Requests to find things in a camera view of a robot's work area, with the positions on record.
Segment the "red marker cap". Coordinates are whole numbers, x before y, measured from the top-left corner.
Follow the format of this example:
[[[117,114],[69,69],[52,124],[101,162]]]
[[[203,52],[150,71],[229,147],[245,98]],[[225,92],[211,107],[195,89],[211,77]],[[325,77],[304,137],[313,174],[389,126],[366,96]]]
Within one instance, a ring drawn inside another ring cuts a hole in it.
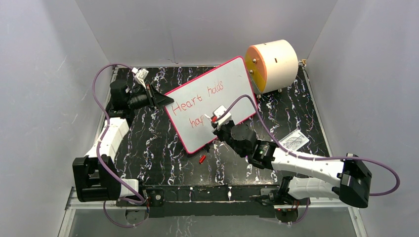
[[[201,156],[200,160],[199,160],[199,164],[202,164],[204,162],[204,160],[206,159],[206,155]]]

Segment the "pink-framed whiteboard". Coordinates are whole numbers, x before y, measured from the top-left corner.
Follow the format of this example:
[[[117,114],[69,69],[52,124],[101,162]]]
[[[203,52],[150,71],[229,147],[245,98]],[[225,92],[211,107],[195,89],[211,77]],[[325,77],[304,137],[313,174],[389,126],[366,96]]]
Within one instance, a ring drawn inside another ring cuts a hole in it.
[[[228,108],[242,95],[250,98],[241,99],[230,110],[235,123],[253,116],[257,104],[241,56],[166,93],[174,102],[165,106],[165,111],[187,153],[193,154],[216,139],[207,116],[219,106]]]

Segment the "red whiteboard marker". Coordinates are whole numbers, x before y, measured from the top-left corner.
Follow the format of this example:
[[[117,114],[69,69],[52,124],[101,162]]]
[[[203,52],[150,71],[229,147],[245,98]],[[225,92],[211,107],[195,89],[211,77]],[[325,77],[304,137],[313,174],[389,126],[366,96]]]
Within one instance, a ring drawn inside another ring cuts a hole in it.
[[[213,119],[213,116],[209,116],[209,115],[207,115],[207,114],[204,114],[204,116],[210,121],[210,122],[212,122],[212,119]]]

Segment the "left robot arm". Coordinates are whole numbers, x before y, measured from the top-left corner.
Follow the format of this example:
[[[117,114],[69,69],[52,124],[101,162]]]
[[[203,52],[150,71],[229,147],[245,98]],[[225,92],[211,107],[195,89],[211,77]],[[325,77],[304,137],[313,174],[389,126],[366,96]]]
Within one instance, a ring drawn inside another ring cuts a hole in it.
[[[132,125],[136,110],[159,109],[174,100],[151,84],[131,92],[123,80],[112,82],[110,93],[110,106],[105,111],[106,121],[100,136],[92,148],[72,164],[77,198],[81,202],[128,198],[135,205],[143,205],[147,201],[147,191],[140,187],[139,180],[118,175],[116,152]]]

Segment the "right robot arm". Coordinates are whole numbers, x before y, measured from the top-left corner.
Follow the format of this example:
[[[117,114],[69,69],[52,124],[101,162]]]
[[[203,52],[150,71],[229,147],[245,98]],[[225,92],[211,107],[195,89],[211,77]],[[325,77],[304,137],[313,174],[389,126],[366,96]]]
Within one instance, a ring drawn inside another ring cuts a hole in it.
[[[292,204],[305,198],[336,198],[353,207],[368,207],[372,174],[356,155],[337,160],[312,155],[305,158],[305,153],[292,155],[274,142],[259,140],[246,124],[235,125],[230,120],[211,125],[214,135],[252,166],[303,175],[282,179],[278,190],[282,203]]]

